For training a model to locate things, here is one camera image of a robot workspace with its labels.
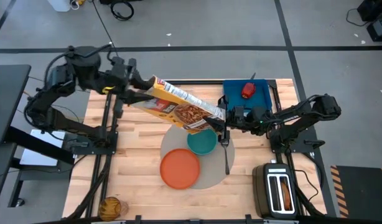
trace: round gray mat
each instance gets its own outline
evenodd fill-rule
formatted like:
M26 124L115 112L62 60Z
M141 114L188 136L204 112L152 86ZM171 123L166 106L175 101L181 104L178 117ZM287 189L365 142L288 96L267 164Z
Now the round gray mat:
M161 144L161 159L173 149L189 149L187 146L186 130L172 125L166 132ZM200 175L197 182L191 186L192 189L206 189L219 184L225 177L225 153L224 148L217 143L216 148L209 154L199 156ZM233 141L227 147L228 166L231 167L234 163L235 149Z

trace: red object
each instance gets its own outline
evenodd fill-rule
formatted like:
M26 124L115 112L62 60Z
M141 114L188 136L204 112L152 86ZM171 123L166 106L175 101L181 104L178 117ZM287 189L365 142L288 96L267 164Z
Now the red object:
M174 149L161 162L162 180L174 189L187 189L198 179L198 157L188 149Z
M242 89L242 97L245 99L249 99L253 96L256 91L256 86L254 83L247 83Z

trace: gray floor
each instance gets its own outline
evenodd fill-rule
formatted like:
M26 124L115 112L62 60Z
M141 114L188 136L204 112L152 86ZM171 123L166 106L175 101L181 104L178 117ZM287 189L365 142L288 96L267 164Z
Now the gray floor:
M382 45L371 41L364 27L345 21L346 11L361 0L282 0L293 46ZM9 0L0 0L0 17ZM131 21L120 22L109 8L97 3L117 47L200 45L284 46L273 0L155 0L132 3ZM350 20L362 22L357 13ZM17 0L0 30L0 49L62 48L68 45L103 45L109 42L93 6L55 12L47 1ZM58 54L0 54L0 64L30 64L30 76L42 78L45 66ZM130 52L144 78L293 78L286 51ZM382 51L296 52L306 94L335 96L343 114L335 122L315 126L325 169L332 164L382 167ZM108 69L104 62L102 70ZM33 94L41 82L30 79ZM85 114L88 93L77 91L57 105ZM23 110L22 97L18 109ZM12 125L30 131L20 112ZM9 174L0 199L0 223L34 223L61 217L68 182L26 182L21 197L26 206L7 208L16 174Z

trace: teal bowl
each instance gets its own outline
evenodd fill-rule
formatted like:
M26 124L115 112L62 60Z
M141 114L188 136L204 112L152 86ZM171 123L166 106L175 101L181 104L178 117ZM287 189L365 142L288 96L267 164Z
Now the teal bowl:
M187 145L196 155L203 156L211 153L216 148L216 144L217 135L212 129L187 136Z

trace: cereal box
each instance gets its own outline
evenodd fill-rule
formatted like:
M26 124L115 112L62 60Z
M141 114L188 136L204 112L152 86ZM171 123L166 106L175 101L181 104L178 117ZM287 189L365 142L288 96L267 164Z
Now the cereal box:
M204 117L225 120L225 110L211 105L157 77L149 81L150 89L142 91L155 97L132 104L154 116L169 121L190 134L210 128Z

